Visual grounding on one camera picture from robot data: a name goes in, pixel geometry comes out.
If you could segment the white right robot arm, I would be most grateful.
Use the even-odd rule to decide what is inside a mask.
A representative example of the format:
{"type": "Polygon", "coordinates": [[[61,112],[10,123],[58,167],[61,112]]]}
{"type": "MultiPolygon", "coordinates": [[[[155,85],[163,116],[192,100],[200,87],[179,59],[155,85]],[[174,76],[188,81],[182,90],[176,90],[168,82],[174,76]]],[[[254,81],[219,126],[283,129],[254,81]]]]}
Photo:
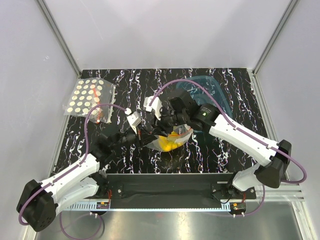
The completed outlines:
{"type": "Polygon", "coordinates": [[[154,124],[164,132],[174,126],[188,125],[234,145],[256,160],[248,169],[235,172],[227,185],[228,195],[239,198],[257,185],[277,189],[290,163],[292,144],[265,138],[243,127],[211,103],[197,104],[184,89],[178,88],[169,98],[170,108],[163,108],[159,97],[147,97],[144,108],[155,114],[154,124]]]}

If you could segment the yellow toy banana bunch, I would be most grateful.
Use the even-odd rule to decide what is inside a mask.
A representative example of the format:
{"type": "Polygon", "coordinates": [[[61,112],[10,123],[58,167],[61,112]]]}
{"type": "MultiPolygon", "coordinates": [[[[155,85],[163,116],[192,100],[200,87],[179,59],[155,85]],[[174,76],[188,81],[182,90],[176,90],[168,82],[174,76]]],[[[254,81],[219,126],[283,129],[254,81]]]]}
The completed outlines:
{"type": "Polygon", "coordinates": [[[173,140],[170,140],[168,137],[159,136],[158,138],[159,148],[163,152],[170,152],[175,150],[183,145],[183,143],[176,143],[173,140]]]}

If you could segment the clear zip bag orange zipper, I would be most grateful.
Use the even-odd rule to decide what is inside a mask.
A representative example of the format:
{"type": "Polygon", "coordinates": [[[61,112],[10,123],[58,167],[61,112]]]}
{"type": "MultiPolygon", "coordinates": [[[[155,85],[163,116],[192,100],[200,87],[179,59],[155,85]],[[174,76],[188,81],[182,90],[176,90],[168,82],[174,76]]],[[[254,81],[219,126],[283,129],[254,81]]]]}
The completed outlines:
{"type": "MultiPolygon", "coordinates": [[[[193,129],[190,126],[184,124],[180,126],[174,126],[171,134],[165,137],[171,141],[174,141],[175,143],[183,143],[184,145],[185,143],[188,142],[192,134],[193,134],[193,129]]],[[[157,139],[149,143],[146,147],[159,152],[164,152],[160,149],[160,146],[158,143],[159,136],[161,135],[156,135],[157,139]]]]}

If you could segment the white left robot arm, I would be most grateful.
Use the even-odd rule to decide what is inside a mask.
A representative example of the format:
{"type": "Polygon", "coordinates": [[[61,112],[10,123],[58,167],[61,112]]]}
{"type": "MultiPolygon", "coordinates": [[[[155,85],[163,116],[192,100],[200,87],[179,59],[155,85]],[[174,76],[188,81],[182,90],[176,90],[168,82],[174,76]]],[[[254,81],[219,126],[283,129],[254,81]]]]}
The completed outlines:
{"type": "Polygon", "coordinates": [[[45,180],[25,184],[16,207],[19,223],[40,232],[72,204],[88,197],[103,198],[108,180],[101,170],[116,151],[131,145],[143,148],[154,140],[156,136],[144,128],[102,132],[79,160],[45,180]]]}

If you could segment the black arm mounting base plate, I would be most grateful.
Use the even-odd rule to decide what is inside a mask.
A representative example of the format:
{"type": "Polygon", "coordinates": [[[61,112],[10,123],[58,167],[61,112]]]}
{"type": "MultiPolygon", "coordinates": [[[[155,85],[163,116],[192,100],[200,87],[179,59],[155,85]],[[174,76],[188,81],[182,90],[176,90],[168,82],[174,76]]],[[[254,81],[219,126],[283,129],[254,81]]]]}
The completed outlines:
{"type": "MultiPolygon", "coordinates": [[[[183,174],[110,174],[107,176],[108,190],[121,190],[129,196],[134,194],[146,195],[174,195],[195,191],[203,195],[205,192],[218,192],[222,199],[227,197],[239,199],[244,197],[251,189],[256,191],[256,186],[245,192],[236,191],[229,187],[232,173],[183,173],[183,174]]],[[[84,199],[106,199],[102,197],[87,197],[84,199]]]]}

